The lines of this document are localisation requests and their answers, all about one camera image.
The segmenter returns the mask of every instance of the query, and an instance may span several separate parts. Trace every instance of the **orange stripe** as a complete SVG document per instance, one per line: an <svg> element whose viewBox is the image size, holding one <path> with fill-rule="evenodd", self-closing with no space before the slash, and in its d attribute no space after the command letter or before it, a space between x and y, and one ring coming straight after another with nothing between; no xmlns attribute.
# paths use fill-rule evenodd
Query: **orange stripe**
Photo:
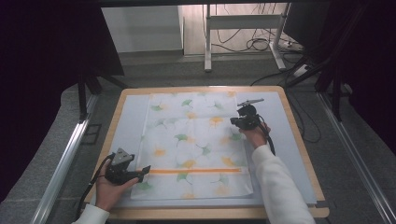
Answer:
<svg viewBox="0 0 396 224"><path fill-rule="evenodd" d="M166 175L181 173L239 173L241 169L191 169L191 170L150 170L150 174Z"/></svg>

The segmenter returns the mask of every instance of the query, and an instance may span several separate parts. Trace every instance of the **white sleeve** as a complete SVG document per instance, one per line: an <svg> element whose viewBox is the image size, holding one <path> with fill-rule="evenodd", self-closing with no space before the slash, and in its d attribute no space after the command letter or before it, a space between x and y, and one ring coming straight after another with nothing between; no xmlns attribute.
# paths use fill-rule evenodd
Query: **white sleeve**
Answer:
<svg viewBox="0 0 396 224"><path fill-rule="evenodd" d="M109 215L107 211L87 204L81 217L72 224L105 224Z"/></svg>
<svg viewBox="0 0 396 224"><path fill-rule="evenodd" d="M256 148L252 154L256 176L262 187L262 200L273 224L315 223L297 189L290 172L268 145Z"/></svg>

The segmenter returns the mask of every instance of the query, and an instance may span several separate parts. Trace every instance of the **table surface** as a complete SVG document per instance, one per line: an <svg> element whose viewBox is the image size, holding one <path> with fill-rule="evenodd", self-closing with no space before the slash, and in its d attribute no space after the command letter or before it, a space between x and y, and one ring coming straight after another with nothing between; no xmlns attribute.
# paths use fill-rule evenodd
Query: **table surface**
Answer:
<svg viewBox="0 0 396 224"><path fill-rule="evenodd" d="M292 115L289 102L282 88L278 86L262 87L175 87L175 88L145 88L145 89L127 89L120 96L113 119L111 120L101 154L96 164L95 170L98 169L102 160L110 153L111 143L117 129L123 104L127 95L151 94L151 93L172 93L172 92L192 92L192 91L236 91L236 92L256 92L256 91L276 91L279 94L282 105L288 117L291 130L303 159L304 166L308 173L318 202L324 202L325 198L320 188L311 160L307 154L303 139L298 130L294 116ZM86 198L89 202L94 193L94 189ZM313 217L327 217L329 207L315 206L309 207ZM131 220L166 220L166 219L243 219L243 218L267 218L263 206L236 206L226 208L115 208L111 212L110 218L131 219Z"/></svg>

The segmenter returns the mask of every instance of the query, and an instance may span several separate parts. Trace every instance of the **black curtain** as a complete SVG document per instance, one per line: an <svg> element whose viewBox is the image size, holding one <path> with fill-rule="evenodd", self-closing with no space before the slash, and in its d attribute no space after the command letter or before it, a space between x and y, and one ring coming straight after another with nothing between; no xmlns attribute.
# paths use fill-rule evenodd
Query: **black curtain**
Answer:
<svg viewBox="0 0 396 224"><path fill-rule="evenodd" d="M78 83L78 74L123 71L95 5L2 1L0 55L3 201L48 133L62 92Z"/></svg>
<svg viewBox="0 0 396 224"><path fill-rule="evenodd" d="M370 1L343 54L349 102L396 154L396 4Z"/></svg>

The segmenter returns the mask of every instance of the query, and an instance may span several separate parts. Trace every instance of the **hand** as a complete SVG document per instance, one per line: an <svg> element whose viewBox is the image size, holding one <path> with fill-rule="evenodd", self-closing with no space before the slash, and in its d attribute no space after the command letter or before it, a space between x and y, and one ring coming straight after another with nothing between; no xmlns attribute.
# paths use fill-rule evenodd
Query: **hand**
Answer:
<svg viewBox="0 0 396 224"><path fill-rule="evenodd" d="M266 123L262 123L262 126L268 132L271 131ZM260 129L260 127L257 127L253 130L239 129L239 132L243 133L247 137L247 140L250 142L251 145L253 145L254 149L267 144L267 138L265 137L265 134L262 132L262 129Z"/></svg>
<svg viewBox="0 0 396 224"><path fill-rule="evenodd" d="M120 199L122 193L133 186L138 178L129 180L123 185L114 185L105 178L107 166L110 164L110 160L107 160L105 165L102 167L99 177L96 180L96 207L102 208L109 212L114 204Z"/></svg>

